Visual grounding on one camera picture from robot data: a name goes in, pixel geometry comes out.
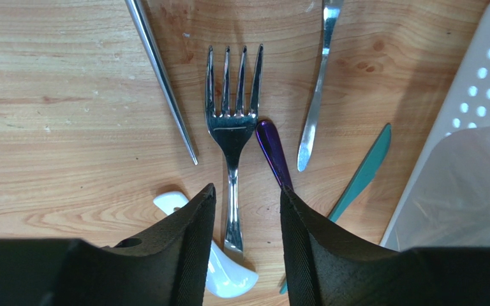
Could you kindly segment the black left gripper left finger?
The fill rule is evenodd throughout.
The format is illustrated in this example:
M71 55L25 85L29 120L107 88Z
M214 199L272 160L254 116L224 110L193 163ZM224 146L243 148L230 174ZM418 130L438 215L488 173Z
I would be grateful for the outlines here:
M113 247L0 239L0 305L201 305L216 190Z

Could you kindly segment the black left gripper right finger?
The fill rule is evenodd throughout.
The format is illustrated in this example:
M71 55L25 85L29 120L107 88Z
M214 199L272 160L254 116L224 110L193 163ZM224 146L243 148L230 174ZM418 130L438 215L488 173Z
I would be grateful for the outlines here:
M291 305L490 305L490 247L386 249L280 196Z

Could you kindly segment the large silver fork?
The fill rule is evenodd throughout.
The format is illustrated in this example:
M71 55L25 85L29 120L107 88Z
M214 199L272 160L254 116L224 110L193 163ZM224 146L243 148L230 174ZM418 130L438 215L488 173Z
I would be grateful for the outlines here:
M219 145L226 160L228 170L228 208L223 252L238 261L244 260L241 222L238 204L238 169L241 152L251 138L258 122L258 107L263 73L264 46L258 48L253 83L251 86L249 112L244 113L244 87L247 48L242 49L239 67L235 112L230 113L230 48L225 50L223 69L221 113L216 114L213 48L208 48L205 77L205 121L208 132Z

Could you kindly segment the silver chopstick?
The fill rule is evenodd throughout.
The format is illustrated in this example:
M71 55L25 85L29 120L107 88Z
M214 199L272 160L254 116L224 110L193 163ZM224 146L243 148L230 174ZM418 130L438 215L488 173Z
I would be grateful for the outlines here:
M173 88L170 83L165 65L163 63L158 44L156 43L156 38L151 29L149 19L147 17L147 12L139 0L125 0L128 11L131 15L131 19L135 25L138 35L141 39L145 52L149 58L152 69L158 79L163 95L168 103L171 114L177 124L177 128L181 134L185 147L188 151L190 158L194 165L198 164L197 155L193 147L191 138L189 137L188 131L184 119L181 115L181 111L177 104Z

